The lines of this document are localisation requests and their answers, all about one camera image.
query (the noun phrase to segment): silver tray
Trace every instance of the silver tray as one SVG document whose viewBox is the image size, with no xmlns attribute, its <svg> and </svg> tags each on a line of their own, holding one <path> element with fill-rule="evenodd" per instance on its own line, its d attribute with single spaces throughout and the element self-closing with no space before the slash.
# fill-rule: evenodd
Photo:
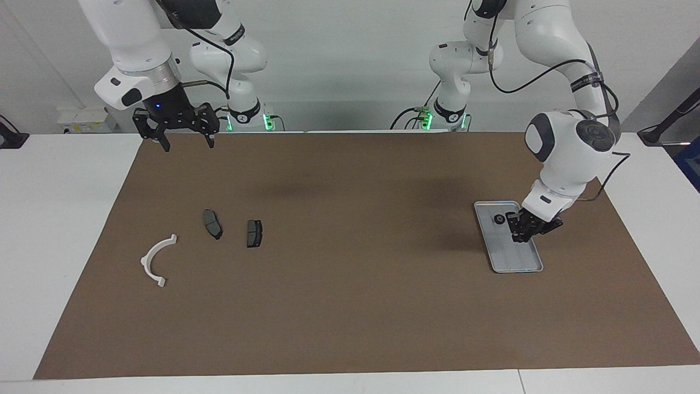
<svg viewBox="0 0 700 394">
<path fill-rule="evenodd" d="M 520 211 L 515 201 L 480 201 L 474 204 L 491 267 L 497 273 L 529 273 L 544 269 L 534 239 L 513 242 L 508 223 L 497 224 L 496 215 Z"/>
</svg>

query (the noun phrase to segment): black brake pad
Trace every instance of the black brake pad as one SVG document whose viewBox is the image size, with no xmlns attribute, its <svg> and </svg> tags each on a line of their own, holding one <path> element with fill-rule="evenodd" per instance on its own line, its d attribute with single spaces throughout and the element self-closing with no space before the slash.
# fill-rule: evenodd
<svg viewBox="0 0 700 394">
<path fill-rule="evenodd" d="M 263 223 L 260 220 L 248 220 L 248 247 L 260 247 L 263 242 Z"/>
<path fill-rule="evenodd" d="M 221 236 L 223 235 L 223 229 L 221 228 L 221 224 L 219 224 L 218 219 L 216 218 L 216 212 L 213 210 L 205 210 L 204 211 L 204 226 L 206 227 L 206 230 L 216 238 L 216 240 L 220 240 Z"/>
</svg>

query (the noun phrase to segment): black wrist strap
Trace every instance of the black wrist strap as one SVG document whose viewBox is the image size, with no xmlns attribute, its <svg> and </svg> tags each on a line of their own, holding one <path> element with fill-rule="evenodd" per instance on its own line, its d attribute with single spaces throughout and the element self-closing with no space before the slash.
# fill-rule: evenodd
<svg viewBox="0 0 700 394">
<path fill-rule="evenodd" d="M 226 46 L 231 46 L 238 42 L 238 40 L 243 38 L 243 35 L 246 33 L 246 28 L 243 26 L 241 23 L 241 27 L 238 28 L 238 30 L 229 38 L 225 39 L 223 42 L 226 44 Z"/>
<path fill-rule="evenodd" d="M 443 117 L 448 123 L 455 123 L 457 122 L 462 115 L 464 115 L 464 111 L 466 111 L 467 106 L 464 106 L 464 108 L 460 109 L 459 111 L 450 111 L 449 109 L 442 108 L 442 106 L 439 103 L 440 99 L 438 98 L 435 100 L 435 112 L 437 112 L 438 115 Z"/>
<path fill-rule="evenodd" d="M 588 85 L 603 83 L 604 81 L 605 79 L 603 78 L 603 74 L 601 72 L 594 72 L 592 74 L 584 75 L 571 84 L 571 91 L 576 92 L 577 90 L 585 88 Z"/>
<path fill-rule="evenodd" d="M 255 106 L 248 111 L 238 112 L 231 110 L 231 114 L 236 118 L 236 121 L 240 124 L 247 124 L 251 122 L 251 119 L 255 117 L 260 112 L 260 100 L 255 104 Z"/>
</svg>

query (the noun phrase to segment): brown table mat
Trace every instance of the brown table mat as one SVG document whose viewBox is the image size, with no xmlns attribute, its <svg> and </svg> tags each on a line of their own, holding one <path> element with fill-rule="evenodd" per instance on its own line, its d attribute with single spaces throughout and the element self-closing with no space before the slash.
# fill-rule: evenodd
<svg viewBox="0 0 700 394">
<path fill-rule="evenodd" d="M 35 379 L 700 364 L 606 196 L 537 238 L 544 272 L 491 271 L 473 203 L 525 197 L 522 134 L 170 139 L 141 146 Z M 159 288 L 139 260 L 172 233 Z"/>
</svg>

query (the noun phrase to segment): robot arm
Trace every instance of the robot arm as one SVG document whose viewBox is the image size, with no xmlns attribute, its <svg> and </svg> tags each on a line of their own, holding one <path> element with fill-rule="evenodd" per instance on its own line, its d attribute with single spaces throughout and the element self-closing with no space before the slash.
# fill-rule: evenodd
<svg viewBox="0 0 700 394">
<path fill-rule="evenodd" d="M 195 68 L 228 87 L 227 107 L 239 126 L 264 124 L 260 100 L 253 83 L 245 74 L 262 71 L 267 66 L 263 45 L 246 34 L 231 0 L 157 0 L 177 29 L 203 29 L 210 41 L 230 51 L 235 59 L 207 42 L 190 49 Z"/>
<path fill-rule="evenodd" d="M 585 62 L 557 68 L 570 82 L 577 109 L 538 114 L 526 130 L 526 144 L 543 169 L 523 209 L 509 217 L 517 242 L 561 226 L 559 214 L 581 196 L 620 140 L 616 109 L 593 49 L 574 25 L 568 0 L 532 3 L 515 4 L 515 32 L 523 55 L 548 67 Z"/>
<path fill-rule="evenodd" d="M 529 60 L 548 67 L 568 62 L 557 70 L 569 80 L 577 109 L 538 114 L 526 131 L 527 146 L 544 168 L 523 209 L 508 219 L 513 240 L 527 242 L 563 224 L 559 214 L 574 204 L 612 156 L 620 122 L 593 50 L 574 25 L 568 0 L 474 0 L 466 16 L 467 41 L 442 44 L 430 54 L 430 66 L 441 80 L 434 123 L 457 128 L 470 93 L 463 77 L 493 76 L 503 59 L 496 38 L 503 20 L 515 21 L 517 44 Z"/>
<path fill-rule="evenodd" d="M 136 128 L 144 139 L 160 142 L 165 151 L 170 150 L 165 131 L 174 129 L 201 133 L 209 147 L 214 147 L 214 135 L 220 126 L 216 112 L 209 103 L 196 108 L 191 105 L 149 0 L 79 1 L 114 63 L 95 85 L 100 98 L 119 110 L 143 102 L 146 108 L 134 111 Z M 226 83 L 232 64 L 228 53 L 196 43 L 191 51 L 192 60 L 200 71 L 229 87 L 226 92 L 229 107 L 249 114 L 250 118 L 241 123 L 252 124 L 260 113 L 260 102 L 252 83 L 242 73 L 263 69 L 267 58 L 257 41 L 246 38 L 230 0 L 157 2 L 176 28 L 204 29 L 228 50 L 234 48 L 237 65 L 230 83 Z M 149 121 L 157 126 L 151 127 Z"/>
</svg>

